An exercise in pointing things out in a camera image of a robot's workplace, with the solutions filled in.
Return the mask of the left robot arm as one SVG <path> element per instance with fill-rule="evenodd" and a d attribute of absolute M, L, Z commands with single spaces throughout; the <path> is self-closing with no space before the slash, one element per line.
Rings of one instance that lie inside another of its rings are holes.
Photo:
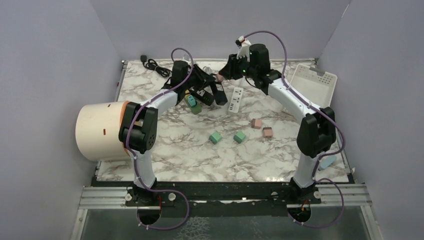
<path fill-rule="evenodd" d="M 152 205 L 157 200 L 157 191 L 152 188 L 157 178 L 150 150 L 156 141 L 159 116 L 178 105 L 188 94 L 197 94 L 215 84 L 214 73 L 202 70 L 197 64 L 177 60 L 159 93 L 142 103 L 129 101 L 123 108 L 118 139 L 133 162 L 134 184 L 141 188 L 138 199 L 144 205 Z"/>

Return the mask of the white power strip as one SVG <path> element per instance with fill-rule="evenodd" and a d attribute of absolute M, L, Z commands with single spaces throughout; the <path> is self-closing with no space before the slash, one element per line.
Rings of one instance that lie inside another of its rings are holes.
<path fill-rule="evenodd" d="M 244 89 L 242 87 L 234 87 L 227 112 L 229 114 L 237 114 L 241 107 L 241 100 Z"/>

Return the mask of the aluminium front rail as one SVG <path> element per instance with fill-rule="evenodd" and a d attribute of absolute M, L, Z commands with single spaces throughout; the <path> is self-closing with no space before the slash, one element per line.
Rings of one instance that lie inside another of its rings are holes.
<path fill-rule="evenodd" d="M 200 183 L 182 182 L 169 185 L 188 199 L 189 205 L 232 204 L 262 202 L 287 205 L 289 208 L 302 204 L 313 207 L 372 206 L 369 191 L 364 184 L 318 184 L 308 195 L 295 198 L 288 185 L 283 183 Z M 155 200 L 137 200 L 131 187 L 86 187 L 82 191 L 78 209 L 143 209 L 159 210 L 185 204 L 176 193 L 159 192 Z"/>

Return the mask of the light blue charger plug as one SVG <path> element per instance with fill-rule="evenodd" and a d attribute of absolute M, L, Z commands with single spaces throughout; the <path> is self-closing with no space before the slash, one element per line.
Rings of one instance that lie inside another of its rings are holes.
<path fill-rule="evenodd" d="M 323 158 L 320 161 L 320 164 L 318 166 L 319 171 L 323 171 L 329 166 L 331 166 L 335 161 L 337 160 L 337 157 L 335 155 L 327 156 L 326 158 Z"/>

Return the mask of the cream cylindrical drum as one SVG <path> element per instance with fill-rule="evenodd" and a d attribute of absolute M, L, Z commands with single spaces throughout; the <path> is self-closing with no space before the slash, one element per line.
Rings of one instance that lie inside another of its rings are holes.
<path fill-rule="evenodd" d="M 128 101 L 88 104 L 81 108 L 75 125 L 79 151 L 90 161 L 126 161 L 131 157 L 119 140 Z"/>

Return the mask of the white plastic basket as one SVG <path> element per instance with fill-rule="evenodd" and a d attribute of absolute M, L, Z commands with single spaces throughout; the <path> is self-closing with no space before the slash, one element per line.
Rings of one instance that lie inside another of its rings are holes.
<path fill-rule="evenodd" d="M 322 108 L 331 105 L 337 80 L 333 73 L 302 63 L 288 73 L 288 83 Z"/>

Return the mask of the green USB charger plug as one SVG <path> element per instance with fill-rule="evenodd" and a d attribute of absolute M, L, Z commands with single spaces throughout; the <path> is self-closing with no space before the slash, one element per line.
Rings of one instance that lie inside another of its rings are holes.
<path fill-rule="evenodd" d="M 222 139 L 223 139 L 222 135 L 221 135 L 219 132 L 217 132 L 217 131 L 215 131 L 214 133 L 212 133 L 212 134 L 209 136 L 209 140 L 210 140 L 210 141 L 211 141 L 214 145 L 216 145 L 217 143 L 219 143 Z"/>

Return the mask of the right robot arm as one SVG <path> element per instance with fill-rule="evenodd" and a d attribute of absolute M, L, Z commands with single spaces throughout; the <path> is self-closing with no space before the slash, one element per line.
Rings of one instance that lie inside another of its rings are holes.
<path fill-rule="evenodd" d="M 278 101 L 299 122 L 296 144 L 300 159 L 289 182 L 288 196 L 292 202 L 302 203 L 315 187 L 320 157 L 336 141 L 335 112 L 330 107 L 321 108 L 306 100 L 280 71 L 272 69 L 264 44 L 248 46 L 246 56 L 230 54 L 218 73 L 226 80 L 252 79 L 256 88 Z"/>

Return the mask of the pink USB charger plug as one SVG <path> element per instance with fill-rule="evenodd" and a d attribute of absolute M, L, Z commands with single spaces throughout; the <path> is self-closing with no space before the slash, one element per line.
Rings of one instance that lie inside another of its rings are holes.
<path fill-rule="evenodd" d="M 262 129 L 262 136 L 264 137 L 264 138 L 272 138 L 273 137 L 273 129 L 272 129 L 272 127 L 264 127 L 263 129 Z"/>

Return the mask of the black power strip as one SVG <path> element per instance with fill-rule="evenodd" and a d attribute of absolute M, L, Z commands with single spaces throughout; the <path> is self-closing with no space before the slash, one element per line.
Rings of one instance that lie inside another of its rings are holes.
<path fill-rule="evenodd" d="M 207 106 L 211 106 L 215 100 L 213 94 L 204 89 L 196 91 L 195 93 L 196 98 Z"/>
<path fill-rule="evenodd" d="M 215 103 L 218 106 L 224 106 L 228 102 L 228 99 L 227 99 L 222 83 L 214 81 L 211 84 L 210 88 L 212 90 Z"/>

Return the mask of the teal blue charger plug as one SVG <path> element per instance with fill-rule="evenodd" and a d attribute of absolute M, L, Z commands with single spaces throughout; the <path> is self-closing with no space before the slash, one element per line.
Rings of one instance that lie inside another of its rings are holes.
<path fill-rule="evenodd" d="M 192 95 L 187 96 L 187 103 L 191 108 L 194 108 L 197 105 L 196 99 Z"/>

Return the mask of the green power strip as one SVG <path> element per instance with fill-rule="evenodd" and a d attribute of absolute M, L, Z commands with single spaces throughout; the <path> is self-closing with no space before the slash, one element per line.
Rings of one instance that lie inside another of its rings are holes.
<path fill-rule="evenodd" d="M 197 115 L 202 112 L 201 105 L 191 94 L 185 95 L 184 100 L 194 115 Z"/>

